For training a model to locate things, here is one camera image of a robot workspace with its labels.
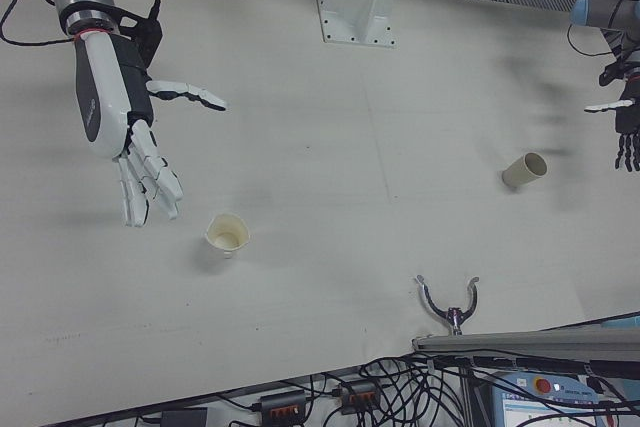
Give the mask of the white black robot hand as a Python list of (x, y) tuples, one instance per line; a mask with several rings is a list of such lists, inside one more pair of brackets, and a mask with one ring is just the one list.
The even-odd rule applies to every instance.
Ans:
[(125, 224), (144, 226), (151, 201), (175, 219), (184, 192), (159, 152), (151, 99), (185, 98), (215, 111), (225, 111), (228, 103), (186, 82), (152, 79), (133, 41), (119, 34), (86, 29), (73, 44), (85, 134), (96, 155), (118, 167)]
[(605, 67), (599, 77), (601, 86), (623, 80), (625, 86), (615, 102), (587, 106), (586, 113), (613, 112), (614, 128), (619, 135), (614, 168), (624, 165), (628, 172), (639, 171), (639, 51), (623, 54)]

